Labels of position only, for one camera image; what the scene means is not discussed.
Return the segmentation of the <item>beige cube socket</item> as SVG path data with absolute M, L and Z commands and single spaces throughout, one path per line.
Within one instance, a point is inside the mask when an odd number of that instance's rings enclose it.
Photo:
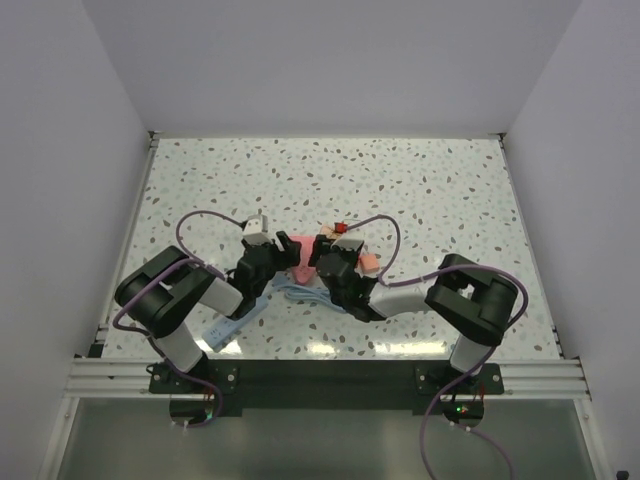
M 330 240 L 336 240 L 338 238 L 336 232 L 327 225 L 323 225 L 321 227 L 320 234 L 326 236 Z

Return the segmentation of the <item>pink triangular power socket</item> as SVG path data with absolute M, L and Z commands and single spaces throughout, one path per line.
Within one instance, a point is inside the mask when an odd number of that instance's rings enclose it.
M 314 236 L 292 236 L 293 242 L 298 242 L 301 246 L 299 264 L 291 268 L 293 279 L 296 284 L 306 286 L 314 278 L 316 270 L 309 265 L 311 254 L 313 251 Z

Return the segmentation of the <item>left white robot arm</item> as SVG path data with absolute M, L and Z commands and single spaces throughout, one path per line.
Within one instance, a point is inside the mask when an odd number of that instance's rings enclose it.
M 185 324 L 194 307 L 201 303 L 230 320 L 242 319 L 259 310 L 277 273 L 300 263 L 302 244 L 283 231 L 262 245 L 243 246 L 230 277 L 171 246 L 116 288 L 114 300 L 121 310 L 113 326 L 126 331 L 120 323 L 125 315 L 138 322 L 134 330 L 174 366 L 171 378 L 185 392 L 200 390 L 207 380 L 205 353 Z

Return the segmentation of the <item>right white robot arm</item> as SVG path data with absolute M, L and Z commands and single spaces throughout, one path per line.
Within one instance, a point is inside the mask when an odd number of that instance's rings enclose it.
M 357 272 L 363 243 L 344 247 L 324 235 L 313 243 L 309 265 L 331 302 L 359 321 L 384 321 L 405 313 L 435 312 L 459 332 L 445 369 L 448 386 L 469 392 L 482 365 L 528 305 L 524 285 L 513 275 L 457 254 L 422 277 L 385 284 Z

